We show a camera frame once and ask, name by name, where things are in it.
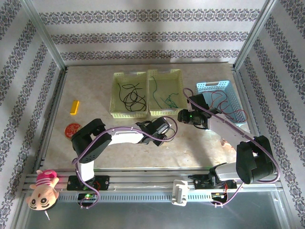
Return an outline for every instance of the plush cat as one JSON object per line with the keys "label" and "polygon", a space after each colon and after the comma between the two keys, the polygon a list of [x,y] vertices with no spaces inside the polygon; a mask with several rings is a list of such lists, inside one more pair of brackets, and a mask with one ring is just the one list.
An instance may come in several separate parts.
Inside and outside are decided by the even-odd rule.
{"label": "plush cat", "polygon": [[36,185],[30,185],[34,191],[30,197],[26,198],[26,203],[33,210],[45,211],[51,208],[59,196],[54,187],[59,179],[53,170],[37,170]]}

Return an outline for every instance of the patterned wallpaper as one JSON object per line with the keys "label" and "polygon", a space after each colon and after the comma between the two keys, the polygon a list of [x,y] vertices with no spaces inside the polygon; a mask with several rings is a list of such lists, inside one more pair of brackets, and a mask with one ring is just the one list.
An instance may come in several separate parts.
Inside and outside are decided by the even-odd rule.
{"label": "patterned wallpaper", "polygon": [[0,0],[0,229],[44,136],[59,69],[18,0]]}
{"label": "patterned wallpaper", "polygon": [[264,0],[34,0],[66,65],[234,63]]}
{"label": "patterned wallpaper", "polygon": [[239,70],[273,145],[297,228],[305,228],[305,1],[280,0]]}

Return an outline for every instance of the metal frame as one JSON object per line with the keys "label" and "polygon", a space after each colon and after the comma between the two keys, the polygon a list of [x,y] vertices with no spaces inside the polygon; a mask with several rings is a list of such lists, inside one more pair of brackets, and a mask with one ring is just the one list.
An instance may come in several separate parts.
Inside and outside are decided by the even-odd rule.
{"label": "metal frame", "polygon": [[44,136],[44,139],[42,140],[41,150],[38,152],[34,171],[36,171],[40,168],[42,159],[45,158],[45,155],[47,153],[47,149],[48,149],[51,134],[52,134],[52,129],[53,129],[53,126],[55,123],[55,118],[56,118],[58,107],[59,107],[59,104],[61,101],[61,95],[62,95],[64,84],[66,82],[66,78],[67,78],[67,71],[65,71],[65,70],[61,71],[58,76],[58,82],[56,83],[54,102],[51,107],[51,114],[49,117],[49,121],[46,124],[47,125],[46,134]]}
{"label": "metal frame", "polygon": [[[50,51],[52,57],[54,58],[57,65],[63,70],[59,76],[59,82],[57,91],[55,92],[54,103],[51,110],[50,120],[47,123],[46,135],[43,139],[41,145],[41,151],[38,155],[38,160],[35,165],[35,170],[39,169],[45,158],[49,141],[51,138],[52,128],[55,122],[55,117],[60,104],[60,99],[66,80],[66,65],[58,52],[51,36],[49,35],[45,25],[43,24],[39,14],[37,13],[35,7],[31,0],[20,0],[22,6],[24,7],[26,13],[33,22],[35,28],[40,34],[43,42],[45,42],[48,50]],[[236,83],[237,91],[241,99],[241,103],[245,111],[249,114],[248,125],[252,134],[259,135],[255,120],[252,114],[252,110],[249,101],[246,97],[245,89],[239,75],[239,68],[243,64],[247,54],[252,48],[258,34],[264,26],[265,21],[269,17],[276,0],[267,0],[262,7],[261,13],[258,16],[253,28],[251,29],[249,36],[243,45],[239,56],[237,57],[235,63],[230,65],[233,72],[234,80]],[[165,197],[170,196],[173,190],[173,181],[175,179],[186,180],[189,185],[189,197],[200,195],[206,193],[205,190],[195,190],[193,181],[188,178],[188,175],[194,174],[208,174],[209,168],[137,168],[137,169],[96,169],[96,175],[108,175],[110,176],[110,185],[108,191],[101,191],[102,196],[108,196],[108,199],[102,199],[103,201],[115,202],[119,201],[116,197],[119,196],[138,196],[138,195],[164,195]],[[75,201],[75,196],[77,192],[67,191],[66,185],[68,182],[68,177],[70,175],[75,175],[74,170],[57,170],[60,182],[57,184],[56,188],[60,190],[60,201],[71,202]],[[25,198],[31,193],[29,189],[30,184],[35,183],[36,174],[29,174],[26,176],[26,180],[22,189],[22,194],[18,202],[17,210],[14,215],[14,220],[12,223],[12,228],[25,228],[25,224],[29,215],[29,208],[25,204]],[[213,192],[223,192],[223,189],[215,189]],[[241,192],[262,192],[270,191],[274,199],[274,206],[278,213],[281,226],[283,228],[295,228],[294,222],[291,221],[292,214],[290,212],[289,205],[285,199],[285,194],[283,192],[283,187],[280,181],[275,184],[260,184],[254,183],[251,185],[245,185]],[[229,189],[228,192],[235,192],[235,189]],[[138,201],[137,198],[132,198],[132,201]],[[203,201],[202,198],[194,198],[192,201]]]}
{"label": "metal frame", "polygon": [[32,0],[20,0],[21,5],[25,9],[27,15],[29,16],[30,20],[32,21],[33,25],[37,29],[39,35],[41,36],[42,41],[47,46],[47,49],[51,53],[53,59],[57,63],[58,67],[61,70],[66,69],[66,65],[58,52],[51,36],[49,35],[45,25],[43,24],[39,14],[36,11],[36,8],[34,7]]}
{"label": "metal frame", "polygon": [[[188,178],[189,175],[208,174],[209,168],[186,168],[186,169],[96,169],[96,175],[110,176],[109,189],[107,191],[100,191],[101,198],[99,202],[170,202],[173,191],[173,181],[181,179],[188,182],[188,202],[207,202],[210,201],[211,193],[224,192],[224,189],[213,190],[195,190],[193,181]],[[77,195],[79,193],[86,193],[86,191],[67,191],[66,186],[68,177],[75,175],[75,171],[57,170],[60,179],[56,189],[60,191],[59,201],[61,202],[77,202]],[[24,203],[24,199],[31,193],[29,189],[30,184],[36,182],[36,174],[29,174],[26,176],[23,186],[19,211],[16,212],[13,221],[13,228],[25,228],[30,209]],[[229,189],[229,193],[235,192],[236,189]],[[288,219],[288,214],[285,210],[283,200],[283,187],[278,181],[274,184],[253,183],[245,185],[240,192],[271,192],[274,198],[274,205],[278,213],[280,223],[283,228],[293,228]]]}
{"label": "metal frame", "polygon": [[242,107],[248,114],[247,124],[249,126],[249,130],[250,130],[251,134],[253,134],[254,136],[259,136],[259,132],[258,132],[256,123],[255,123],[255,119],[254,119],[254,115],[252,113],[251,106],[250,106],[249,100],[247,98],[246,91],[245,91],[242,79],[240,77],[240,74],[238,71],[235,71],[235,70],[232,70],[232,74],[233,74],[233,78],[235,81],[235,85],[237,88],[237,92],[238,92],[240,101],[242,103]]}
{"label": "metal frame", "polygon": [[277,2],[277,0],[267,0],[265,2],[265,4],[263,5],[262,10],[261,10],[260,14],[258,15],[258,18],[256,19],[251,31],[249,32],[249,35],[248,35],[244,45],[242,46],[242,48],[239,52],[239,55],[234,63],[235,70],[240,69],[245,58],[247,57],[247,54],[251,50],[256,38],[258,37],[259,33],[261,32],[262,28],[264,27],[266,20],[269,18],[272,8],[276,4],[276,2]]}

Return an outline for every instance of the marble floor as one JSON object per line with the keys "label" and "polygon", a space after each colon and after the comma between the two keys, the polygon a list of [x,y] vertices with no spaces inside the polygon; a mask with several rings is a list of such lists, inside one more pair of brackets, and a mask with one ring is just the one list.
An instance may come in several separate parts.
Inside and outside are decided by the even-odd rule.
{"label": "marble floor", "polygon": [[[184,86],[194,91],[198,82],[230,80],[234,84],[230,65],[227,63],[69,67],[43,168],[74,168],[71,161],[76,153],[71,141],[64,135],[64,129],[70,123],[85,126],[91,120],[101,118],[107,128],[152,120],[153,117],[150,116],[146,119],[113,119],[109,108],[112,76],[115,72],[147,71],[153,68],[181,69]],[[70,115],[73,100],[80,101],[76,115]],[[221,137],[216,133],[181,123],[178,123],[178,127],[175,139],[160,147],[153,143],[109,146],[95,160],[95,167],[210,167],[235,161],[234,149],[227,145],[222,146]],[[243,129],[247,130],[247,125],[243,125]]]}

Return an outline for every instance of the yellow block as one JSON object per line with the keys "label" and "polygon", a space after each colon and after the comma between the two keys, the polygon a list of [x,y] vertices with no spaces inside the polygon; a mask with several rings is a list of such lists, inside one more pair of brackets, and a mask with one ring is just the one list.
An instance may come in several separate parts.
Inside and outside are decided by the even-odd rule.
{"label": "yellow block", "polygon": [[80,101],[78,101],[78,100],[73,101],[72,107],[71,107],[71,110],[70,110],[71,115],[76,115],[79,104],[80,104]]}

